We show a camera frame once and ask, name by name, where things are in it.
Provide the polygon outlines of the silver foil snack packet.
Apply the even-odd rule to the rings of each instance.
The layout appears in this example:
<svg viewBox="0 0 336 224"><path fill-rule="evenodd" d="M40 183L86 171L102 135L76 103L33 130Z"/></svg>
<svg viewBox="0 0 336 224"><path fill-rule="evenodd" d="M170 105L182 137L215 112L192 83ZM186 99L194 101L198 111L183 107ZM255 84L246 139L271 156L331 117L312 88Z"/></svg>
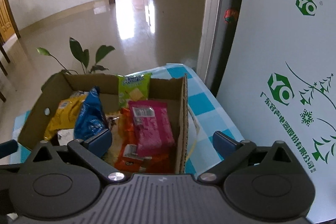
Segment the silver foil snack packet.
<svg viewBox="0 0 336 224"><path fill-rule="evenodd" d="M74 140L74 129L64 129L58 131L58 142L59 145L67 145L69 142Z"/></svg>

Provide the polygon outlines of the blue snack bag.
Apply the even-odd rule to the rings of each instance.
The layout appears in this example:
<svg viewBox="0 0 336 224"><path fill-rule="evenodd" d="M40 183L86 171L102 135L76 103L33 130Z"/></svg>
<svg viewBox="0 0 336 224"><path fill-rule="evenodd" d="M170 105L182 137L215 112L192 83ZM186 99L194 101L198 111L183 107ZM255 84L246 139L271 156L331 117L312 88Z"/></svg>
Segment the blue snack bag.
<svg viewBox="0 0 336 224"><path fill-rule="evenodd" d="M108 128L100 100L100 88L94 86L84 100L74 127L75 139L87 140Z"/></svg>

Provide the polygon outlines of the orange snack bag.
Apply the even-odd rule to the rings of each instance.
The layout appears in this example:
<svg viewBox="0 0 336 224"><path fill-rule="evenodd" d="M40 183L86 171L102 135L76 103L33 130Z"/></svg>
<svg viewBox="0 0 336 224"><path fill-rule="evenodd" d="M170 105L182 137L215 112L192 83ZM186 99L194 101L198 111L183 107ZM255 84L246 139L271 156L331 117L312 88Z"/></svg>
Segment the orange snack bag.
<svg viewBox="0 0 336 224"><path fill-rule="evenodd" d="M129 173L173 173L174 167L170 161L169 153L139 157L137 153L138 140L130 110L122 108L121 116L122 145L114 167Z"/></svg>

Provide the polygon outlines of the yellow snack packet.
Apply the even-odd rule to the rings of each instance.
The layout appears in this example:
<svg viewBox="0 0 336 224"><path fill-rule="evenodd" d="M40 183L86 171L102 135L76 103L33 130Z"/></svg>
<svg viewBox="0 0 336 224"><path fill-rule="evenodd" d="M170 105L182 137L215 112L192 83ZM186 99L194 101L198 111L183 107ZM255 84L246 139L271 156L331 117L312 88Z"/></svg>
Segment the yellow snack packet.
<svg viewBox="0 0 336 224"><path fill-rule="evenodd" d="M49 121L43 139L51 140L59 130L67 130L75 127L77 117L80 113L87 93L80 93L76 96L70 96L59 103L55 115Z"/></svg>

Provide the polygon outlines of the purple pink snack packet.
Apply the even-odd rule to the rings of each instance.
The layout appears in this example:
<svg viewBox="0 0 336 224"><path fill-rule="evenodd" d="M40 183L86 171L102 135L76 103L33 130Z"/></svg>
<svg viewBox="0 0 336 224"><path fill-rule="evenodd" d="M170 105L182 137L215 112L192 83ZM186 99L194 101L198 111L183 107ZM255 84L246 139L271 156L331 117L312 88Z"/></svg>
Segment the purple pink snack packet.
<svg viewBox="0 0 336 224"><path fill-rule="evenodd" d="M140 157L168 153L175 146L167 104L145 100L128 103L135 126L137 154Z"/></svg>

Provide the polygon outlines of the green snack packet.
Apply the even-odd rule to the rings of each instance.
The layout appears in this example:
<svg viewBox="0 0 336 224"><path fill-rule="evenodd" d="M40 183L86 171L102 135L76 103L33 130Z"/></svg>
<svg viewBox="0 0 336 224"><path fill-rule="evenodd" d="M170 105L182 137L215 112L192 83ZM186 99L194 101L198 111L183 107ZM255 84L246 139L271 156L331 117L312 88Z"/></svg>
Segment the green snack packet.
<svg viewBox="0 0 336 224"><path fill-rule="evenodd" d="M143 101L149 98L151 73L117 77L120 108L127 108L129 101Z"/></svg>

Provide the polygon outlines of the beige snack packet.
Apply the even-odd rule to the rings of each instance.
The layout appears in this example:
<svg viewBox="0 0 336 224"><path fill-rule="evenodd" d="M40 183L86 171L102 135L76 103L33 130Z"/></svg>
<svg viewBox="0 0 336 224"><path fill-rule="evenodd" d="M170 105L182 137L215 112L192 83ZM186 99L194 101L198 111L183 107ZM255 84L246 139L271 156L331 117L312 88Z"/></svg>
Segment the beige snack packet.
<svg viewBox="0 0 336 224"><path fill-rule="evenodd" d="M110 165L114 166L123 144L123 115L118 111L107 114L106 121L112 134L112 144L103 156L103 159Z"/></svg>

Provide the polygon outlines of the blue checkered tablecloth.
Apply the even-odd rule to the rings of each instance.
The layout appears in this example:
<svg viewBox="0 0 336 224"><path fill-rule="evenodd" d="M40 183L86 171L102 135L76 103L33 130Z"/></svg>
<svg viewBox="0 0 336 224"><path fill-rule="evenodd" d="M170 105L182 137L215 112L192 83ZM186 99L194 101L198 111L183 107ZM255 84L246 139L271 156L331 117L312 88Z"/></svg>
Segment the blue checkered tablecloth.
<svg viewBox="0 0 336 224"><path fill-rule="evenodd" d="M162 67L148 69L146 73L151 73L151 79L166 80L187 75L189 128L186 173L198 176L222 160L221 155L213 147L214 132L221 131L236 141L243 139L220 103L190 67L168 63ZM17 142L30 111L15 118L12 137ZM18 151L10 156L10 163L23 163L29 154L30 150L19 143Z"/></svg>

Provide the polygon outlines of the white cardboard milk box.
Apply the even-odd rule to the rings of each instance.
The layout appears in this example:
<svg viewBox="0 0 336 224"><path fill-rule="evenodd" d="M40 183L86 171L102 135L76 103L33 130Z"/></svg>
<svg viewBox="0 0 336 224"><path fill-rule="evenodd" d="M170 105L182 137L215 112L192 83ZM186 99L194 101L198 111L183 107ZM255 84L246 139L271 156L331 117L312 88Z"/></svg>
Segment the white cardboard milk box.
<svg viewBox="0 0 336 224"><path fill-rule="evenodd" d="M45 129L55 115L60 101L75 91L88 92L100 88L104 113L118 110L118 77L105 74L66 75L56 73L44 84L18 136L18 143L30 151L43 140ZM173 158L174 173L183 173L186 165L188 141L187 75L175 79L150 79L149 99L167 103L167 112L176 143Z"/></svg>

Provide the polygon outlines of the green potted plant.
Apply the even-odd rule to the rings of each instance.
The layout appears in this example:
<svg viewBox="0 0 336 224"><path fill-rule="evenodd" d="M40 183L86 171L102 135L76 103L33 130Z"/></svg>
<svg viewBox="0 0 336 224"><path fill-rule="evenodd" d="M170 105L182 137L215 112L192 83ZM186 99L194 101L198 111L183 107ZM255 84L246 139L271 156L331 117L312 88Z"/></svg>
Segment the green potted plant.
<svg viewBox="0 0 336 224"><path fill-rule="evenodd" d="M92 64L91 67L89 67L90 53L88 49L83 49L79 41L77 41L76 39L72 37L69 38L69 46L70 46L70 52L72 56L75 58L75 60L77 60L80 63L84 74L92 74L92 73L104 72L104 71L109 70L108 68L101 65L100 62L103 59L105 59L111 52L115 50L114 46L101 45L95 53L94 63ZM67 69L66 66L63 65L56 56L52 55L49 50L43 47L37 47L36 50L37 50L37 53L39 53L42 56L48 56L48 57L53 58L62 67L61 72L67 75L72 75L73 73L77 75L79 74L74 69Z"/></svg>

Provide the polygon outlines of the dark wooden chair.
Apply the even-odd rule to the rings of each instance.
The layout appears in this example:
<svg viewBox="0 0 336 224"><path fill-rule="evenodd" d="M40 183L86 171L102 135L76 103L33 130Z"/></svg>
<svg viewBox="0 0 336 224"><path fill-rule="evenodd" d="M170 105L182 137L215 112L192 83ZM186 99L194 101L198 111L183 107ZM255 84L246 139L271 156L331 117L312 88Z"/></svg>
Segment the dark wooden chair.
<svg viewBox="0 0 336 224"><path fill-rule="evenodd" d="M6 62L9 64L9 63L11 63L11 60L8 57L6 51L3 47L4 44L5 44L5 41L2 37L2 35L0 35L0 51L1 51L1 54L3 55L3 57L5 58ZM1 68L1 71L3 72L3 74L5 76L7 76L8 75L7 70L5 69L5 67L4 67L4 65L1 61L0 61L0 68ZM1 98L2 102L6 102L6 97L2 94L2 92L0 92L0 98Z"/></svg>

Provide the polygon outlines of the wooden door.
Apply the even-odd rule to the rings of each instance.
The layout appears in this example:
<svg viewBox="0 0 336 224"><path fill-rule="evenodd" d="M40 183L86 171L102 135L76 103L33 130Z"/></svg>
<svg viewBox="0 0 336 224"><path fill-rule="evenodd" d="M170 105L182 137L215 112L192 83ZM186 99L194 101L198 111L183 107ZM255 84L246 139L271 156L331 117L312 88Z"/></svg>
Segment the wooden door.
<svg viewBox="0 0 336 224"><path fill-rule="evenodd" d="M9 0L1 0L1 37L3 42L7 42L13 35L16 35L17 38L21 37Z"/></svg>

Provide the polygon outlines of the silver refrigerator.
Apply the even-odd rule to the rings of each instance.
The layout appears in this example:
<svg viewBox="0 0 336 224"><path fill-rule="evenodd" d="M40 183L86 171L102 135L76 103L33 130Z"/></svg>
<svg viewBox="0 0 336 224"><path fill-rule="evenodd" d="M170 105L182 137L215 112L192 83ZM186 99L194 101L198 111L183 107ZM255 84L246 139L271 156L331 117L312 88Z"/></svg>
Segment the silver refrigerator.
<svg viewBox="0 0 336 224"><path fill-rule="evenodd" d="M149 0L149 5L158 63L187 65L217 94L242 0Z"/></svg>

